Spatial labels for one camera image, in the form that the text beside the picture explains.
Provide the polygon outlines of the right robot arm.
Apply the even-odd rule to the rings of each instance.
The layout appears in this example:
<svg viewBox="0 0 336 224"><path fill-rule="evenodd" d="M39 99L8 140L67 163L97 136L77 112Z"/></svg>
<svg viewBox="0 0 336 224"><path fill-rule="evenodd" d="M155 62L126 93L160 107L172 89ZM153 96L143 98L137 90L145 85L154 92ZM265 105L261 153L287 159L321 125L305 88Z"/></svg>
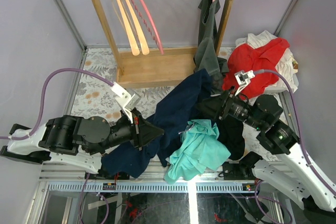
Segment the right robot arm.
<svg viewBox="0 0 336 224"><path fill-rule="evenodd" d="M256 153L239 166L245 179L254 176L272 185L288 196L302 210L335 215L335 184L325 175L317 176L305 160L299 137L280 116L283 109L269 94L260 95L253 105L224 91L222 94L204 99L197 109L210 119L223 120L231 116L256 129L256 139L261 146L276 156L296 175L291 178L277 170Z"/></svg>

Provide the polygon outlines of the navy blue t-shirt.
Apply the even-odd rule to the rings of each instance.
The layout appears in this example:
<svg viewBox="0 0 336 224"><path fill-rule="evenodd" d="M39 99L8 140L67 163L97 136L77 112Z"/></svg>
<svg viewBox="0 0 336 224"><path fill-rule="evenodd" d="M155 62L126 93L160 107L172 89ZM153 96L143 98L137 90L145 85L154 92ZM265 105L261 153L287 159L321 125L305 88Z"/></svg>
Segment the navy blue t-shirt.
<svg viewBox="0 0 336 224"><path fill-rule="evenodd" d="M138 178L155 156L163 167L167 167L166 158L182 145L179 132L186 129L188 121L199 117L196 105L210 97L211 87L212 78L205 69L187 77L156 105L155 113L146 119L162 128L164 134L141 150L130 142L119 145L101 159L102 168L110 176L126 173Z"/></svg>

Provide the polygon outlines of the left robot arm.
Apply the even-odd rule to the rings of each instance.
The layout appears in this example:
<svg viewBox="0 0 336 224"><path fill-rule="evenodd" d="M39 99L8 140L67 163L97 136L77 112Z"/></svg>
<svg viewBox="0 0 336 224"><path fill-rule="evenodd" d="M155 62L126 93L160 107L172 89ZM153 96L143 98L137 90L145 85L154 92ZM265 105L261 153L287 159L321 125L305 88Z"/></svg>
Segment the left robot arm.
<svg viewBox="0 0 336 224"><path fill-rule="evenodd" d="M117 159L111 157L115 147L125 144L141 150L162 135L164 130L144 119L137 109L111 124L100 116L64 115L50 119L35 132L14 124L1 157L29 164L70 165L93 178L110 179L122 172Z"/></svg>

